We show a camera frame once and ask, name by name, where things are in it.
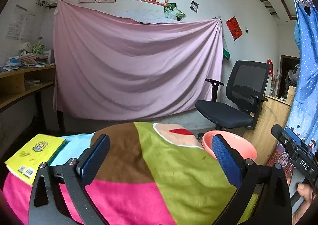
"yellow book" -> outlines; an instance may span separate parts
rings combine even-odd
[[[40,163],[49,162],[65,139],[38,134],[18,150],[5,164],[8,170],[32,185]]]

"barcode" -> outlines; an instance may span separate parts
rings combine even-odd
[[[31,178],[32,175],[33,175],[33,173],[34,173],[34,171],[35,171],[35,170],[34,170],[33,168],[28,167],[28,168],[26,169],[26,171],[23,173],[23,175],[26,176],[26,177],[28,177],[28,178]]]
[[[26,166],[23,166],[23,165],[22,165],[22,166],[18,169],[18,171],[21,172],[21,173],[23,173],[23,171],[24,171],[25,169],[26,169]]]

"pink plastic basin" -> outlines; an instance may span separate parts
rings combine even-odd
[[[256,160],[257,157],[257,151],[254,148],[254,146],[244,138],[225,131],[209,131],[204,134],[202,137],[202,145],[203,148],[213,157],[216,159],[214,152],[211,149],[211,143],[213,136],[220,134],[224,137],[224,139],[227,141],[227,143],[234,149],[236,149],[243,159],[251,158],[252,160]]]

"human hand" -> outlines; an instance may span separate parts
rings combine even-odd
[[[300,205],[298,210],[293,214],[292,225],[295,225],[300,220],[300,218],[304,215],[304,213],[311,205],[311,197],[313,193],[313,189],[310,185],[301,183],[298,184],[297,191],[300,196],[304,197],[304,201]]]

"blue gripper pad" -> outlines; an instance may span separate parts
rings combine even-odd
[[[82,185],[90,185],[96,176],[110,149],[110,139],[106,135],[98,144],[92,154],[88,157],[81,169]]]
[[[212,151],[229,183],[239,189],[242,184],[241,169],[217,135],[212,138]]]
[[[290,130],[289,127],[285,128],[285,132],[288,133],[288,135],[295,141],[295,143],[301,146],[300,138],[297,135],[295,135],[295,133],[292,130]]]

